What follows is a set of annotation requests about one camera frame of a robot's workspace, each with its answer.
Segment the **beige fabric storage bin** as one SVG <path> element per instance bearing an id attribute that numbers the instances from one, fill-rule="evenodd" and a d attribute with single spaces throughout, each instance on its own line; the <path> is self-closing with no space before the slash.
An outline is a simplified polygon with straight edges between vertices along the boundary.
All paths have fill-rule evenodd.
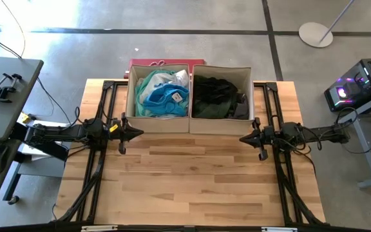
<path id="1" fill-rule="evenodd" d="M 193 78 L 201 75 L 207 78 L 225 79 L 233 83 L 238 93 L 246 94 L 249 103 L 249 119 L 197 119 L 192 117 Z M 195 134 L 244 135 L 254 121 L 254 87 L 251 79 L 251 68 L 221 67 L 196 65 L 191 78 L 191 100 L 189 116 L 189 132 Z"/>
<path id="2" fill-rule="evenodd" d="M 135 116 L 135 86 L 140 78 L 147 77 L 155 70 L 169 70 L 179 72 L 185 70 L 189 76 L 189 66 L 187 64 L 167 64 L 162 66 L 141 66 L 132 65 L 128 75 L 128 90 L 126 97 L 125 115 L 129 124 L 144 133 L 188 133 L 189 116 L 185 117 L 136 117 Z"/>

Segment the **white edge bracket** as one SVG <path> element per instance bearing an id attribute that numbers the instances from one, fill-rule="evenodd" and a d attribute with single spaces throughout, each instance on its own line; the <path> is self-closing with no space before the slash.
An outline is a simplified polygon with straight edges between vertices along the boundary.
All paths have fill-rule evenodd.
<path id="1" fill-rule="evenodd" d="M 118 226 L 115 225 L 94 225 L 94 226 L 82 226 L 81 232 L 108 232 L 117 231 Z"/>
<path id="2" fill-rule="evenodd" d="M 261 232 L 298 232 L 295 227 L 261 227 Z"/>

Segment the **black RGB computer tower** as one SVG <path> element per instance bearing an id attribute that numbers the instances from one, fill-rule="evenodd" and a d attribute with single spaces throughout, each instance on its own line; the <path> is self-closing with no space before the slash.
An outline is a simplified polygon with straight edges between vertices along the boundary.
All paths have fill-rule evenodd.
<path id="1" fill-rule="evenodd" d="M 371 59 L 361 59 L 324 91 L 330 111 L 358 108 L 371 100 Z"/>

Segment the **white garment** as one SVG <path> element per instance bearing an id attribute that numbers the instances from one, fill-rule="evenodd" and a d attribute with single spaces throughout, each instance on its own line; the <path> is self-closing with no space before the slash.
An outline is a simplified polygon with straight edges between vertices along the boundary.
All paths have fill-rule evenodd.
<path id="1" fill-rule="evenodd" d="M 169 84 L 174 84 L 177 86 L 182 86 L 186 89 L 189 88 L 189 74 L 186 70 L 180 70 L 171 75 L 172 78 L 169 81 Z"/>

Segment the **grey round-base stand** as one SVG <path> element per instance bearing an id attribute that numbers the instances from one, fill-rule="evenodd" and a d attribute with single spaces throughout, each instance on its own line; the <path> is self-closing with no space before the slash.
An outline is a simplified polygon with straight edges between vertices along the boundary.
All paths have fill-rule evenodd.
<path id="1" fill-rule="evenodd" d="M 315 22 L 302 24 L 298 30 L 300 39 L 313 48 L 326 48 L 330 46 L 334 40 L 332 29 L 337 25 L 339 20 L 345 15 L 346 11 L 355 1 L 356 0 L 350 0 L 329 27 Z"/>

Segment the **pale blue garment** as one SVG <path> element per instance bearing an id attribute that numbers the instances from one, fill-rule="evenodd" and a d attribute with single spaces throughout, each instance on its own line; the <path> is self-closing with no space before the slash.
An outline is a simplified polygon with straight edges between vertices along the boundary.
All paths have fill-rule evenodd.
<path id="1" fill-rule="evenodd" d="M 141 95 L 149 95 L 160 84 L 176 81 L 174 71 L 155 70 L 152 71 L 142 82 L 138 91 Z"/>

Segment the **black table edge rail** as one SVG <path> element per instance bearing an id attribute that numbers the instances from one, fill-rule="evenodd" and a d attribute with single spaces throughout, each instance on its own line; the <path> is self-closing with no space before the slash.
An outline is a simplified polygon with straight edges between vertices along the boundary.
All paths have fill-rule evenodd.
<path id="1" fill-rule="evenodd" d="M 81 232 L 82 226 L 94 226 L 87 222 L 49 222 L 55 232 Z M 163 226 L 163 225 L 115 225 L 117 232 L 261 232 L 261 227 L 283 226 Z M 371 229 L 356 229 L 349 227 L 290 224 L 298 232 L 371 232 Z"/>

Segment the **dark green garment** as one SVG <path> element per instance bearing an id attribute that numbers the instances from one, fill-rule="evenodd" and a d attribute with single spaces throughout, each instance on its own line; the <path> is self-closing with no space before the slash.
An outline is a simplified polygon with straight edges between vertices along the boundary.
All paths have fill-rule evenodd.
<path id="1" fill-rule="evenodd" d="M 226 119 L 233 111 L 236 96 L 226 98 L 219 104 L 205 102 L 196 95 L 193 97 L 192 117 L 197 119 Z"/>

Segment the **black garment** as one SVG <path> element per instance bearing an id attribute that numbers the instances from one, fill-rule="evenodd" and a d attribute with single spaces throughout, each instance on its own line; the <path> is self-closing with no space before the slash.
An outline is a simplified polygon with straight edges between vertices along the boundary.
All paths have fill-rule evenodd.
<path id="1" fill-rule="evenodd" d="M 225 80 L 214 77 L 195 75 L 193 78 L 193 103 L 204 102 L 207 104 L 220 104 L 223 102 L 235 102 L 237 87 Z"/>

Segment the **red flat box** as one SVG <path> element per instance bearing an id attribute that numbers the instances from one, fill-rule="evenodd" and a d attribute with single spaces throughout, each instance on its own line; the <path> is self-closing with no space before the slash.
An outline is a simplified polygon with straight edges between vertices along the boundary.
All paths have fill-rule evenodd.
<path id="1" fill-rule="evenodd" d="M 168 64 L 186 64 L 189 67 L 189 73 L 193 72 L 195 65 L 205 65 L 204 59 L 131 59 L 129 61 L 130 70 L 133 65 L 140 66 L 162 66 Z"/>

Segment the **black desk clamp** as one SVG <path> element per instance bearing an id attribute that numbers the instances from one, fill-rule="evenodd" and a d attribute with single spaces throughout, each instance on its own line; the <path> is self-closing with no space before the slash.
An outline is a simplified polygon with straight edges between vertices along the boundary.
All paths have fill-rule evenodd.
<path id="1" fill-rule="evenodd" d="M 7 98 L 8 93 L 15 93 L 16 88 L 14 87 L 18 80 L 21 80 L 23 77 L 19 74 L 12 74 L 8 75 L 7 73 L 3 73 L 3 78 L 0 80 L 0 102 L 3 103 L 11 103 L 11 100 Z M 1 84 L 6 80 L 10 79 L 12 84 L 10 86 L 1 87 Z"/>

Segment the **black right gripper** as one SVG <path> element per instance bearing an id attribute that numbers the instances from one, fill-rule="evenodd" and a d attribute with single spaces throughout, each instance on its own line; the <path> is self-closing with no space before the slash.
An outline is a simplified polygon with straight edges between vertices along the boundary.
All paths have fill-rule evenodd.
<path id="1" fill-rule="evenodd" d="M 260 129 L 260 124 L 261 124 L 260 118 L 255 117 L 254 122 L 252 123 L 252 126 L 254 129 L 250 132 L 250 134 L 244 135 L 243 137 L 241 137 L 239 141 L 242 143 L 248 144 L 252 146 L 253 148 L 257 146 L 260 151 L 259 159 L 266 160 L 269 156 L 268 156 L 267 150 L 264 148 L 264 143 L 262 139 L 263 130 Z"/>

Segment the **bright blue garment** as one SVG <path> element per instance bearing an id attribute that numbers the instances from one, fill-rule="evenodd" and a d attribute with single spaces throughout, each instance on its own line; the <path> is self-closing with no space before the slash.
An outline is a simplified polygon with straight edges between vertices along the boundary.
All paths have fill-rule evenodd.
<path id="1" fill-rule="evenodd" d="M 187 116 L 189 90 L 175 84 L 163 84 L 153 90 L 143 102 L 145 110 L 155 115 Z"/>

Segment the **dark grey garment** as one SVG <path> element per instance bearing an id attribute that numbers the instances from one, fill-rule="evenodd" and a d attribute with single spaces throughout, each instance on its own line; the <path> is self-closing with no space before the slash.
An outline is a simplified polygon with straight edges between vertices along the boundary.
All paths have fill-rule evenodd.
<path id="1" fill-rule="evenodd" d="M 249 119 L 249 103 L 246 94 L 236 94 L 236 97 L 232 100 L 229 111 L 227 112 L 227 118 L 238 120 Z"/>

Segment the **black aluminium support frame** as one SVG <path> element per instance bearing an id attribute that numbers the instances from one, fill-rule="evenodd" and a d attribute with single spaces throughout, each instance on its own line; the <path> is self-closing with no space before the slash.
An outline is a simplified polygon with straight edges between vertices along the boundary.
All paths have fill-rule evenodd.
<path id="1" fill-rule="evenodd" d="M 101 98 L 95 118 L 100 118 L 107 124 L 111 122 L 111 119 L 114 118 L 113 110 L 117 99 L 117 87 L 126 85 L 127 82 L 125 81 L 103 82 Z M 57 219 L 58 222 L 69 222 L 73 218 L 77 222 L 84 222 L 82 217 L 84 216 L 86 198 L 90 193 L 92 194 L 91 206 L 86 220 L 88 222 L 94 221 L 106 161 L 106 150 L 107 148 L 101 151 L 90 149 L 82 191 L 65 214 Z"/>
<path id="2" fill-rule="evenodd" d="M 268 126 L 274 126 L 275 130 L 279 130 L 284 121 L 277 84 L 256 82 L 253 86 L 263 90 Z M 292 152 L 278 151 L 273 147 L 272 152 L 285 225 L 302 224 L 303 219 L 306 219 L 310 225 L 323 225 L 324 222 L 314 216 L 298 195 L 291 160 Z"/>

